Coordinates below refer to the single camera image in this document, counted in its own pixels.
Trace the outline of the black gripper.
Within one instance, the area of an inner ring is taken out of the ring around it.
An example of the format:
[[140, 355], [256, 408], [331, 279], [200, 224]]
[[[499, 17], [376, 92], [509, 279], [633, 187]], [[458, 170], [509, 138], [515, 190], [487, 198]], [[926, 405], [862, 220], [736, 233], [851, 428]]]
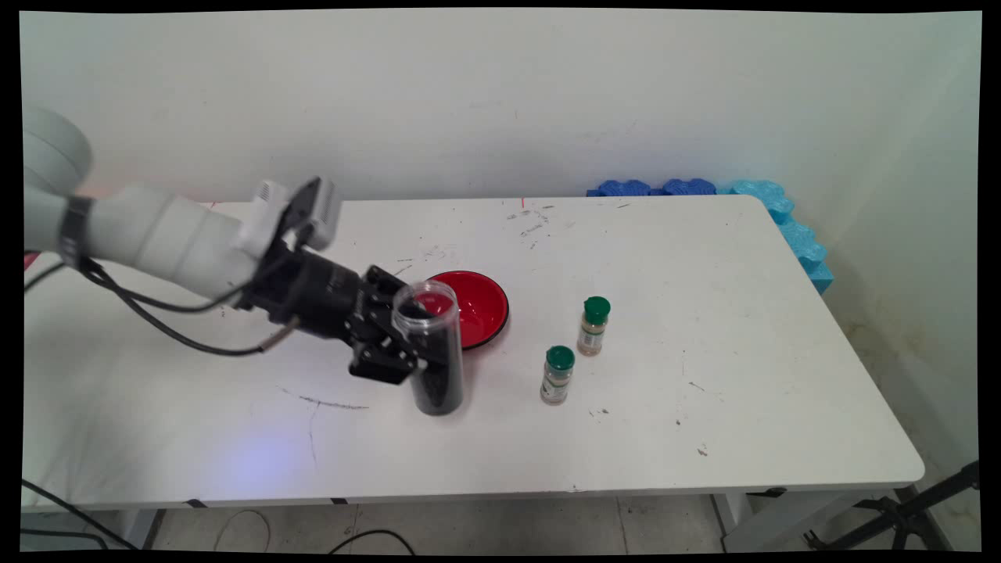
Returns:
[[360, 276], [276, 239], [235, 307], [264, 310], [277, 325], [297, 319], [300, 331], [344, 341], [353, 350], [348, 373], [399, 385], [428, 360], [428, 347], [393, 324], [396, 295], [408, 286], [375, 264]]

